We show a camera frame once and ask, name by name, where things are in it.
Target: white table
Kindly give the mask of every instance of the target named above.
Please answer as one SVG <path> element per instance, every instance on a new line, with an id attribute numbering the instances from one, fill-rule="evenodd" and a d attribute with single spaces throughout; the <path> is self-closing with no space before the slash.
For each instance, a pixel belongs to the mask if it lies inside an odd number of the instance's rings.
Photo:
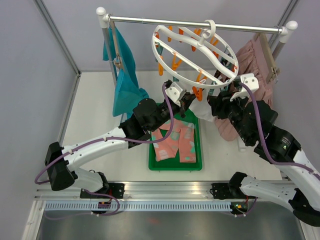
<path id="1" fill-rule="evenodd" d="M 156 102 L 163 102 L 163 82 L 171 77 L 167 72 L 137 72 L 139 86 Z M 181 71 L 196 79 L 195 71 Z M 112 116 L 114 82 L 110 72 L 84 72 L 68 121 L 63 145 L 89 140 L 117 127 L 120 117 Z M 108 181 L 228 181 L 235 172 L 243 172 L 260 180 L 281 180 L 280 171 L 259 158 L 248 147 L 239 152 L 237 141 L 227 142 L 220 137 L 213 123 L 200 121 L 202 170 L 151 171 L 148 168 L 149 145 L 117 151 L 83 165 L 86 170 L 103 172 Z"/>

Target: perforated metal strip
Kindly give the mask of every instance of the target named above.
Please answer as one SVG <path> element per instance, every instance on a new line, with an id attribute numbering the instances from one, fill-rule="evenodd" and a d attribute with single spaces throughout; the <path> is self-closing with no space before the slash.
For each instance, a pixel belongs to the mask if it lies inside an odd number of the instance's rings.
<path id="1" fill-rule="evenodd" d="M 230 212 L 230 202 L 200 202 L 200 201 L 120 201 L 119 211 L 166 211 L 166 212 Z M 107 208 L 115 210 L 117 203 L 112 201 Z M 47 211 L 77 210 L 77 211 L 100 211 L 98 201 L 47 201 Z"/>

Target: green tray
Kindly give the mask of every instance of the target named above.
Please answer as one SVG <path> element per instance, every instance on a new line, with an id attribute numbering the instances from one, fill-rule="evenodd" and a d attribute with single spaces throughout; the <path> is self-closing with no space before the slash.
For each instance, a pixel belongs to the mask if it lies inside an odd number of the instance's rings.
<path id="1" fill-rule="evenodd" d="M 174 158 L 168 158 L 161 161 L 156 161 L 156 152 L 153 144 L 149 145 L 149 169 L 152 171 L 199 171 L 202 169 L 202 156 L 201 156 L 201 141 L 199 134 L 198 118 L 190 110 L 185 112 L 185 118 L 179 114 L 174 116 L 175 119 L 194 124 L 194 148 L 196 162 L 180 162 L 179 150 Z M 164 136 L 167 131 L 160 130 Z"/>

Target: pink garment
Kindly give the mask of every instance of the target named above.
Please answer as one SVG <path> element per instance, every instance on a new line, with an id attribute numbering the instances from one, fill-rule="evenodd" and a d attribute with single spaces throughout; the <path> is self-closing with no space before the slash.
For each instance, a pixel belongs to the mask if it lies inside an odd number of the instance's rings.
<path id="1" fill-rule="evenodd" d="M 238 75 L 253 73 L 259 82 L 259 89 L 254 93 L 256 100 L 264 100 L 270 107 L 273 104 L 273 85 L 274 81 L 267 83 L 266 79 L 269 74 L 268 64 L 266 62 L 260 37 L 256 41 L 253 39 L 242 47 L 236 57 L 239 62 Z M 218 119 L 214 121 L 218 131 L 226 141 L 233 141 L 237 138 L 238 133 L 231 125 L 229 119 Z"/>
<path id="2" fill-rule="evenodd" d="M 169 130 L 170 120 L 152 132 L 152 140 L 158 140 L 163 137 L 160 129 Z M 195 163 L 194 132 L 195 125 L 193 123 L 174 119 L 170 136 L 164 141 L 153 144 L 156 161 L 174 158 L 179 150 L 180 163 Z"/>

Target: teal cloth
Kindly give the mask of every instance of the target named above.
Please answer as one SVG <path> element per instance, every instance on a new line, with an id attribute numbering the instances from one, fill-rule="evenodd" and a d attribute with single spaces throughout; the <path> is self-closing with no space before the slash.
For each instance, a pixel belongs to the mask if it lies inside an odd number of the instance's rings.
<path id="1" fill-rule="evenodd" d="M 108 31 L 110 35 L 111 55 L 112 59 L 115 59 L 116 50 L 111 28 L 109 28 Z M 146 90 L 139 88 L 136 75 L 136 63 L 129 46 L 117 28 L 115 29 L 115 33 L 118 41 L 119 54 L 122 58 L 123 70 L 120 69 L 115 86 L 112 115 L 115 117 L 126 113 L 129 118 L 138 103 L 142 99 L 149 98 L 149 95 Z M 103 60 L 109 60 L 105 43 L 103 45 Z"/>

